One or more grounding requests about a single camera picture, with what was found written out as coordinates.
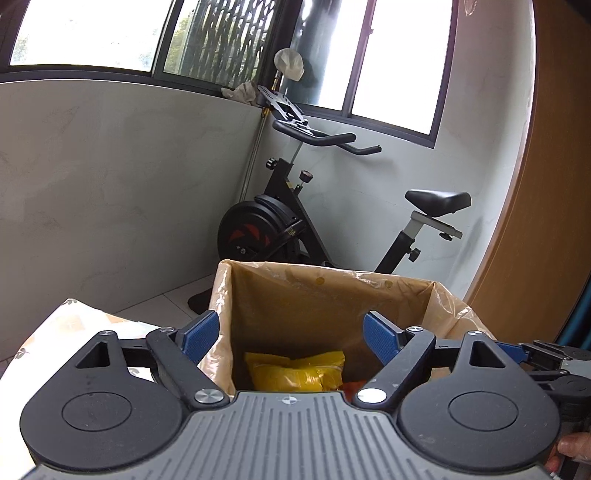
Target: logo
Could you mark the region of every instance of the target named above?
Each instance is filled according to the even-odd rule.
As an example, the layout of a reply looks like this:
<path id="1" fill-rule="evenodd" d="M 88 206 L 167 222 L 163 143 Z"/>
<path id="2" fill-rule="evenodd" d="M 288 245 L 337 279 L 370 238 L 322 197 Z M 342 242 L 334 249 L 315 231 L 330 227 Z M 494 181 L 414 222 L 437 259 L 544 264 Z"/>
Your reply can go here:
<path id="1" fill-rule="evenodd" d="M 289 397 L 283 397 L 281 399 L 281 401 L 285 404 L 285 405 L 293 405 L 294 403 L 297 402 L 297 398 L 292 397 L 291 395 Z"/>

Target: blue gripper pad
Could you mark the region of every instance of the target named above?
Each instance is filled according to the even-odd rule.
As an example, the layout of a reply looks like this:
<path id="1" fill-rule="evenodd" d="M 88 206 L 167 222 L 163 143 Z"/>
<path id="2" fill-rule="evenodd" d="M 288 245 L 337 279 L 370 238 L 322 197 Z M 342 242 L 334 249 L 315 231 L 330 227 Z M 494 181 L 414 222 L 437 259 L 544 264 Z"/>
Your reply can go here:
<path id="1" fill-rule="evenodd" d="M 390 363 L 402 346 L 399 335 L 404 331 L 378 312 L 369 312 L 363 318 L 363 339 L 382 365 Z"/>
<path id="2" fill-rule="evenodd" d="M 220 319 L 207 310 L 177 332 L 176 342 L 194 364 L 198 364 L 220 334 Z"/>
<path id="3" fill-rule="evenodd" d="M 378 312 L 369 312 L 363 318 L 363 339 L 383 365 L 389 363 L 400 353 L 400 350 L 403 347 L 400 344 L 400 335 L 402 333 L 403 330 Z M 452 342 L 452 340 L 448 340 L 446 341 L 446 344 L 449 345 Z M 515 363 L 520 364 L 527 360 L 527 353 L 525 353 L 519 345 L 503 342 L 496 342 L 496 344 L 500 346 Z"/>

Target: window frame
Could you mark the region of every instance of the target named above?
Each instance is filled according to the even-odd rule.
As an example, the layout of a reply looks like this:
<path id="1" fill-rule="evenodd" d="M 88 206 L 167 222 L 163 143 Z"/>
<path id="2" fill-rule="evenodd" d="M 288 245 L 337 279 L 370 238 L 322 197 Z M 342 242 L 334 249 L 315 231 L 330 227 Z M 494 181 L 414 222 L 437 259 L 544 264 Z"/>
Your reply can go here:
<path id="1" fill-rule="evenodd" d="M 31 0 L 13 0 L 12 5 L 0 15 L 0 83 L 46 79 L 110 80 L 114 82 L 140 83 L 188 90 L 190 92 L 203 93 L 205 95 L 213 95 L 217 97 L 222 96 L 222 88 L 224 87 L 222 85 L 164 71 L 164 65 L 173 38 L 174 29 L 176 28 L 185 0 L 171 1 L 168 15 L 164 20 L 163 28 L 160 33 L 152 66 L 148 72 L 93 65 L 10 65 L 12 51 L 16 44 L 18 33 L 30 1 Z M 271 88 L 275 76 L 275 66 L 273 64 L 274 54 L 278 50 L 290 46 L 302 3 L 303 0 L 276 0 L 275 14 L 257 68 L 256 80 L 259 85 Z M 367 0 L 363 25 L 355 53 L 355 60 L 351 69 L 352 71 L 345 94 L 345 100 L 343 101 L 343 109 L 337 111 L 302 103 L 298 103 L 298 106 L 306 115 L 378 131 L 393 137 L 408 140 L 418 145 L 434 148 L 441 124 L 443 106 L 452 70 L 459 0 L 452 0 L 452 17 L 447 42 L 446 59 L 443 67 L 443 75 L 441 77 L 439 96 L 437 98 L 435 113 L 433 116 L 433 123 L 428 135 L 408 128 L 381 122 L 379 120 L 353 115 L 351 113 L 353 101 L 355 100 L 355 93 L 359 84 L 359 78 L 361 76 L 363 58 L 365 57 L 369 35 L 371 35 L 371 24 L 375 5 L 376 0 Z"/>
<path id="2" fill-rule="evenodd" d="M 450 19 L 449 36 L 447 39 L 446 59 L 443 64 L 441 85 L 439 87 L 439 95 L 437 97 L 437 103 L 433 114 L 433 123 L 431 124 L 431 131 L 429 134 L 424 134 L 422 132 L 417 132 L 415 130 L 389 124 L 380 120 L 354 115 L 352 113 L 353 103 L 355 101 L 355 94 L 357 93 L 361 69 L 363 68 L 363 60 L 365 58 L 369 36 L 373 32 L 371 25 L 374 18 L 376 3 L 377 0 L 367 0 L 361 32 L 359 33 L 357 50 L 355 52 L 355 59 L 353 60 L 353 66 L 351 68 L 349 84 L 345 92 L 342 110 L 338 111 L 321 106 L 309 105 L 307 103 L 296 103 L 296 105 L 306 115 L 316 116 L 348 125 L 354 125 L 356 127 L 362 127 L 368 130 L 374 130 L 383 134 L 391 135 L 393 137 L 402 138 L 403 140 L 408 140 L 418 145 L 422 145 L 423 147 L 435 148 L 435 141 L 437 140 L 437 134 L 439 133 L 441 118 L 443 116 L 443 106 L 445 104 L 445 98 L 447 95 L 449 78 L 452 72 L 453 50 L 456 44 L 459 0 L 452 0 L 452 16 Z"/>
<path id="3" fill-rule="evenodd" d="M 225 85 L 206 82 L 191 77 L 175 75 L 164 71 L 168 49 L 173 38 L 174 29 L 177 26 L 184 0 L 172 0 L 168 14 L 163 23 L 160 32 L 160 38 L 152 66 L 149 71 L 130 70 L 117 67 L 105 67 L 95 65 L 69 65 L 69 64 L 33 64 L 33 65 L 10 65 L 12 51 L 17 42 L 19 30 L 22 21 L 27 13 L 27 8 L 31 0 L 15 0 L 4 13 L 0 12 L 0 83 L 19 82 L 22 80 L 48 80 L 48 79 L 82 79 L 82 80 L 111 80 L 114 82 L 142 83 L 156 85 L 178 90 L 188 90 L 191 92 L 204 93 L 205 95 L 222 96 L 222 88 Z M 301 4 L 302 0 L 295 0 L 295 4 Z M 272 41 L 273 36 L 277 35 L 279 23 L 285 23 L 285 18 L 277 22 L 276 17 L 281 11 L 285 10 L 285 4 L 291 4 L 291 0 L 277 0 L 275 15 L 271 21 L 269 29 L 269 38 L 271 41 L 265 42 L 261 53 L 261 61 L 257 68 L 256 80 L 269 76 L 268 63 L 272 64 L 273 55 L 269 48 L 284 48 L 285 40 L 280 42 Z"/>

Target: finger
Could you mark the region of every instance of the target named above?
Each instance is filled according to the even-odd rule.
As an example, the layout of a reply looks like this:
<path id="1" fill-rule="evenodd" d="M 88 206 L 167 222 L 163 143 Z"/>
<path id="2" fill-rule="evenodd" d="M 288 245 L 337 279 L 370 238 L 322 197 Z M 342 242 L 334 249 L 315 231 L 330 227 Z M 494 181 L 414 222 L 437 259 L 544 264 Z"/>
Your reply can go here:
<path id="1" fill-rule="evenodd" d="M 558 443 L 558 451 L 569 457 L 591 459 L 591 433 L 572 433 Z"/>
<path id="2" fill-rule="evenodd" d="M 557 456 L 550 457 L 544 466 L 550 473 L 556 473 L 560 468 L 560 458 Z"/>

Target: gray wall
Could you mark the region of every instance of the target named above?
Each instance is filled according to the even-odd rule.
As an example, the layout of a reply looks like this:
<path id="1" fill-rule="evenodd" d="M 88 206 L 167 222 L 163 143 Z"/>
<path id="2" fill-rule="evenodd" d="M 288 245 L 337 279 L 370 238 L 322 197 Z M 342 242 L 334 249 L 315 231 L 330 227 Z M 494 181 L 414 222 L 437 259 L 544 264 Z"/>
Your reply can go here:
<path id="1" fill-rule="evenodd" d="M 0 85 L 0 358 L 66 298 L 107 312 L 209 275 L 260 110 L 148 85 Z"/>

